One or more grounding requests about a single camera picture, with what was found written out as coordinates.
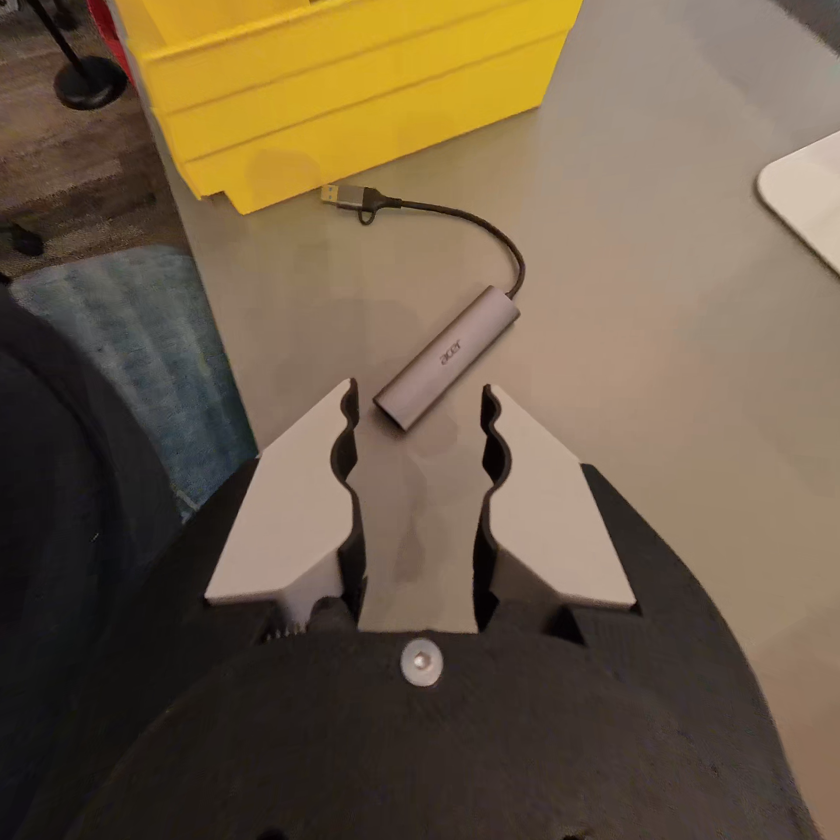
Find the grey usb hub with cable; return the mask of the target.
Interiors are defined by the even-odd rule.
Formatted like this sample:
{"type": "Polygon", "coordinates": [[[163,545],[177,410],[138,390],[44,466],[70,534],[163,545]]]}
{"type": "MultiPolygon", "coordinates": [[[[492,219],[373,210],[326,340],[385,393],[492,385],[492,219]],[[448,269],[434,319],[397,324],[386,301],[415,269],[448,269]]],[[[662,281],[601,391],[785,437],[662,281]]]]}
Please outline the grey usb hub with cable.
{"type": "Polygon", "coordinates": [[[483,229],[508,251],[516,267],[511,288],[488,286],[438,336],[423,348],[375,396],[374,405],[401,431],[412,427],[457,382],[463,373],[519,319],[516,297],[527,266],[513,240],[485,218],[450,206],[407,201],[387,196],[369,186],[327,184],[323,203],[353,211],[363,226],[370,226],[385,210],[408,210],[457,218],[483,229]]]}

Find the black pole stand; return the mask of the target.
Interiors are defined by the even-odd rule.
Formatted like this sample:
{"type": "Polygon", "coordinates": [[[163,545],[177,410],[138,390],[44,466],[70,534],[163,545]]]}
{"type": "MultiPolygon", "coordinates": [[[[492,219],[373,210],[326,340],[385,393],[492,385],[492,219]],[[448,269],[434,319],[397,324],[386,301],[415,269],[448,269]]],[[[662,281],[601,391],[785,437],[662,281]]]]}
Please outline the black pole stand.
{"type": "Polygon", "coordinates": [[[27,1],[40,23],[66,58],[58,70],[53,90],[58,101],[70,110],[99,110],[115,102],[129,85],[127,74],[113,60],[102,56],[79,56],[57,22],[40,1],[27,1]]]}

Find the yellow plastic bin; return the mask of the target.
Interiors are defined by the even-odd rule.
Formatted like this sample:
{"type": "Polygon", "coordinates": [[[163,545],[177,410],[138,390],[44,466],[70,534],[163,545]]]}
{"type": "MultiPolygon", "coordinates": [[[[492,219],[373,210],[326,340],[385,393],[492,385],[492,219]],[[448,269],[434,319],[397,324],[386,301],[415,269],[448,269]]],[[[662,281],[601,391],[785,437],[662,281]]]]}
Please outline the yellow plastic bin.
{"type": "Polygon", "coordinates": [[[179,175],[246,215],[537,108],[581,2],[112,7],[179,175]]]}

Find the person's blue jeans leg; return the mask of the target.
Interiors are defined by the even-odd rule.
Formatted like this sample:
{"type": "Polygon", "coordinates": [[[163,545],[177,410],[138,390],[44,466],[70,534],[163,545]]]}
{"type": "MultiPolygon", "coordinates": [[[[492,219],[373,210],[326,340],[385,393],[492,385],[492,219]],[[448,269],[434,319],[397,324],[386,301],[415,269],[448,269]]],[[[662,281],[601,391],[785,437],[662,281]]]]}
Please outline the person's blue jeans leg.
{"type": "Polygon", "coordinates": [[[30,272],[10,289],[121,395],[161,459],[184,522],[257,456],[191,255],[130,248],[30,272]]]}

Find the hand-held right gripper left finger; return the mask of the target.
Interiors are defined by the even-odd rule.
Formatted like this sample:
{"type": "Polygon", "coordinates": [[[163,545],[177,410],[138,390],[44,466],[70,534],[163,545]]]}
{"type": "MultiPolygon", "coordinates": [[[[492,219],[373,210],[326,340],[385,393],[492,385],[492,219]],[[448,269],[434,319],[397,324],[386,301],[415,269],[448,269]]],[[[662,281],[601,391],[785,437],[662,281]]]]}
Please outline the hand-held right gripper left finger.
{"type": "Polygon", "coordinates": [[[357,464],[355,379],[336,385],[259,456],[204,599],[273,602],[304,627],[325,597],[357,623],[366,590],[361,505],[348,477],[357,464]]]}

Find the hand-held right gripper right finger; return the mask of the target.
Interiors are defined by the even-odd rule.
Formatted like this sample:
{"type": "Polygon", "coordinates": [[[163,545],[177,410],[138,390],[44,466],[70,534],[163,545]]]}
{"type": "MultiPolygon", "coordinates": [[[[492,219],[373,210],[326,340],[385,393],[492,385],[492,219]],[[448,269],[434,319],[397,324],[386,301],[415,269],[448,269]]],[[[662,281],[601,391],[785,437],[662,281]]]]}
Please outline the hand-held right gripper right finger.
{"type": "Polygon", "coordinates": [[[637,597],[582,461],[498,385],[481,393],[481,502],[472,604],[485,632],[498,608],[524,604],[549,630],[573,606],[630,611],[637,597]]]}

